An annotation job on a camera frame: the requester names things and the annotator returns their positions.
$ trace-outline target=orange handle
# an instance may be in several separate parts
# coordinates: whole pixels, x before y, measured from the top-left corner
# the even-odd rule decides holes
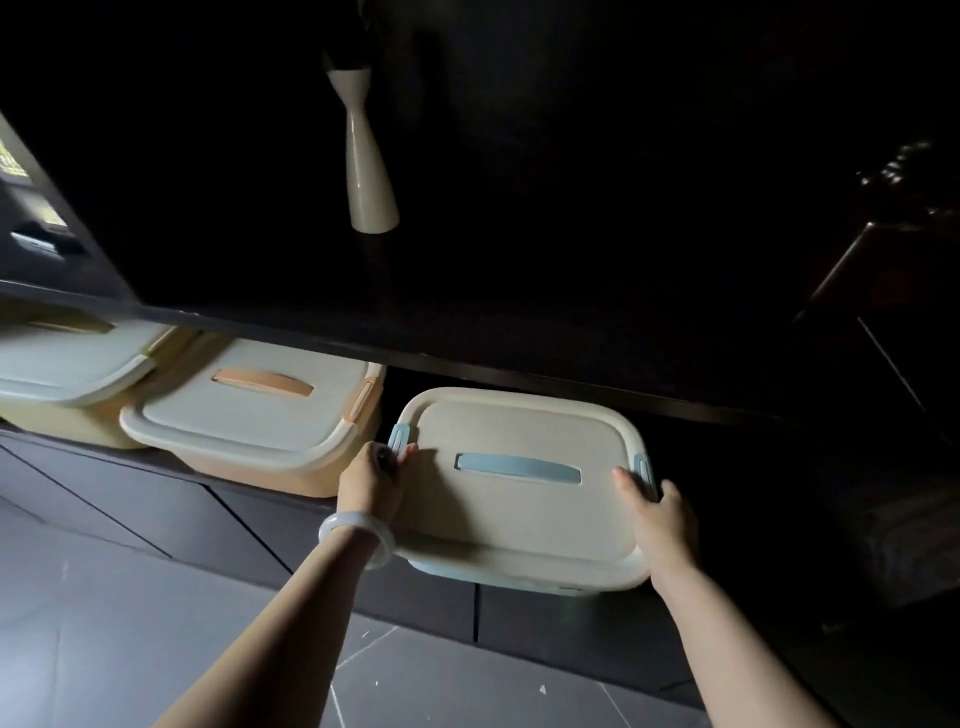
[[[273,372],[257,372],[253,369],[218,369],[211,377],[222,384],[246,387],[258,392],[309,397],[313,385],[294,379],[292,376],[278,375]]]

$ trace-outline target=storage box lid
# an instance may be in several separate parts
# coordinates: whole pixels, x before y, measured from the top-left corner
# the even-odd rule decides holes
[[[383,375],[367,361],[204,334],[120,425],[146,445],[237,465],[315,466],[356,432]]]
[[[105,400],[150,372],[175,327],[102,319],[64,308],[0,328],[0,397],[80,406]]]
[[[445,387],[404,408],[391,446],[408,441],[420,452],[403,472],[396,540],[414,566],[585,591],[649,575],[611,471],[652,475],[643,441],[616,412]]]

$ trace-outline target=gray floor tile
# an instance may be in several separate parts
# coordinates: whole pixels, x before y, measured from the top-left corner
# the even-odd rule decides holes
[[[0,627],[0,726],[45,728],[57,678],[60,622],[24,617]]]
[[[402,628],[337,670],[333,687],[345,728],[623,728],[592,680]]]
[[[630,728],[705,728],[707,714],[615,685],[603,686]]]
[[[56,696],[34,697],[36,710],[52,710],[55,727],[151,725],[273,595],[134,549],[0,519],[7,627],[16,634],[30,614],[60,626]],[[21,663],[0,650],[0,673],[23,670]],[[39,666],[36,655],[30,664]]]
[[[353,660],[361,651],[367,650],[372,644],[382,640],[387,633],[396,629],[392,624],[384,621],[369,619],[362,615],[351,615],[344,637],[344,646],[340,650],[340,659],[337,664]]]
[[[0,512],[0,728],[146,728],[272,596]],[[614,706],[594,681],[359,615],[333,690],[322,728],[685,728],[702,715],[609,688]]]

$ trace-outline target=dark shelf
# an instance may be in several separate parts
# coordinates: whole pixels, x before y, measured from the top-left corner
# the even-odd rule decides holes
[[[0,290],[22,298],[58,299],[81,306],[82,299],[119,296],[112,273],[89,255],[57,260],[21,248],[0,234]]]

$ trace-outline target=plastic storage bin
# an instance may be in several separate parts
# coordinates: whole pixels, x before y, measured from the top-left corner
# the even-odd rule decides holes
[[[633,425],[595,404],[445,387],[414,397],[391,436],[403,471],[396,553],[439,576],[553,594],[649,576],[611,470],[653,482]]]
[[[63,308],[8,308],[0,327],[0,417],[109,448],[142,448],[120,427],[135,387],[197,332]]]
[[[204,334],[120,422],[200,473],[331,497],[379,427],[385,373],[366,361]]]

